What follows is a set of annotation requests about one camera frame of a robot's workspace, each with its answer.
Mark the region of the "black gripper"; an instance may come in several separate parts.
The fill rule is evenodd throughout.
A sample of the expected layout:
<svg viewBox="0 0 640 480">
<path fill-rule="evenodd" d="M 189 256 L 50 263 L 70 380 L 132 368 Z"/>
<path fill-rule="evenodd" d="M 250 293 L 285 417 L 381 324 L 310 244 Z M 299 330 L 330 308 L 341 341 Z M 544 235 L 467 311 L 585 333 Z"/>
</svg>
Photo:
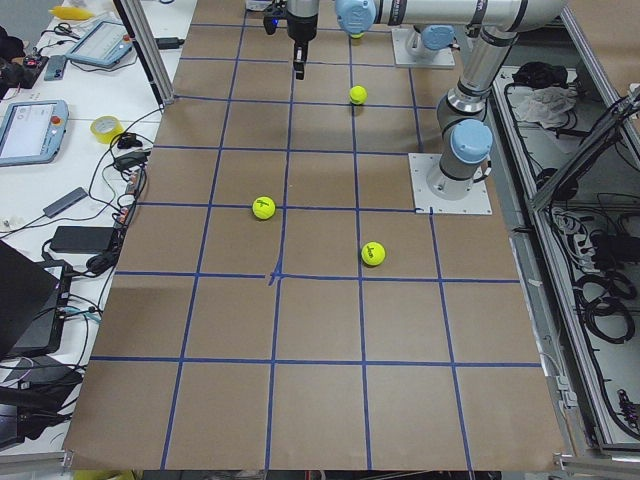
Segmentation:
<svg viewBox="0 0 640 480">
<path fill-rule="evenodd" d="M 315 38 L 319 14 L 318 0 L 286 2 L 287 33 L 294 40 L 293 68 L 296 80 L 305 78 L 309 42 Z"/>
</svg>

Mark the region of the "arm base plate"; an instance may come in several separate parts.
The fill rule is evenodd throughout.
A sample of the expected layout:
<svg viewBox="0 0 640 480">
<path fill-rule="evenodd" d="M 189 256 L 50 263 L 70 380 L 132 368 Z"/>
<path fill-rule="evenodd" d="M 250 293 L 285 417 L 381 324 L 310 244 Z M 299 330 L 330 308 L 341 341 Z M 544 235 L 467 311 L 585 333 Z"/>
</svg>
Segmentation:
<svg viewBox="0 0 640 480">
<path fill-rule="evenodd" d="M 451 25 L 414 25 L 392 30 L 395 65 L 404 68 L 453 69 Z"/>
<path fill-rule="evenodd" d="M 440 154 L 410 153 L 409 173 L 414 210 L 419 214 L 491 215 L 485 181 L 478 167 L 468 180 L 452 180 L 440 169 Z"/>
</svg>

